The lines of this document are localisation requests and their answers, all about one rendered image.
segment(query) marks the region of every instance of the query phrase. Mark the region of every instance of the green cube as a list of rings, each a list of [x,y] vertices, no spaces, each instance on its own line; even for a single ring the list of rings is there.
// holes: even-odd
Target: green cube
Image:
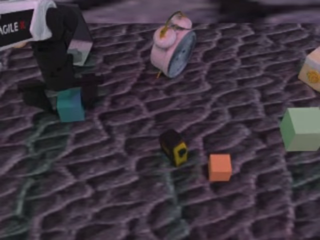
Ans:
[[[320,148],[320,109],[288,108],[281,121],[280,132],[288,152],[317,151]]]

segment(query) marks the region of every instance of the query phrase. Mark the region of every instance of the teal cube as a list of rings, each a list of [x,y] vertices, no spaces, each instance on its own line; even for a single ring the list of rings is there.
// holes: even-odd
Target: teal cube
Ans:
[[[85,120],[85,110],[81,100],[81,88],[75,87],[57,93],[56,109],[61,122],[79,122]]]
[[[320,109],[288,108],[281,121],[280,132],[288,152],[317,151],[320,148]]]

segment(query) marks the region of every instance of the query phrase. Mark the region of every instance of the dark background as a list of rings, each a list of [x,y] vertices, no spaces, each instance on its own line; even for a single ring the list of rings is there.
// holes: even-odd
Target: dark background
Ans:
[[[104,83],[84,122],[26,106],[31,49],[1,53],[1,240],[319,239],[319,152],[286,153],[279,133],[288,107],[319,106],[297,79],[317,24],[198,24],[171,80],[150,64],[157,24],[89,27]],[[169,128],[190,149],[180,168],[159,150]],[[208,182],[209,153],[231,154],[229,182]]]

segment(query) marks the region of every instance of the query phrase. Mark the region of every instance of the cube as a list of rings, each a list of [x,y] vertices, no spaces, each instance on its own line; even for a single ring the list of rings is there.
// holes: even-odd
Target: cube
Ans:
[[[306,57],[298,78],[317,92],[320,92],[320,47]]]
[[[85,120],[85,110],[82,106],[81,88],[75,87],[57,93],[56,108],[63,123]]]
[[[84,66],[94,42],[88,25],[80,8],[77,5],[61,2],[57,3],[56,5],[62,10],[65,8],[70,8],[78,16],[78,25],[70,42],[68,53],[73,55],[73,65]]]
[[[232,174],[229,154],[211,154],[208,164],[210,182],[227,182]]]
[[[317,151],[320,147],[320,109],[288,108],[280,124],[280,133],[288,152]]]

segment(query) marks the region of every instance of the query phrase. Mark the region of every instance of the orange block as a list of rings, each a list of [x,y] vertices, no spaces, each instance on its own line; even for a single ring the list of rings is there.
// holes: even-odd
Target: orange block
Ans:
[[[232,174],[230,154],[211,154],[209,159],[210,182],[227,182]]]

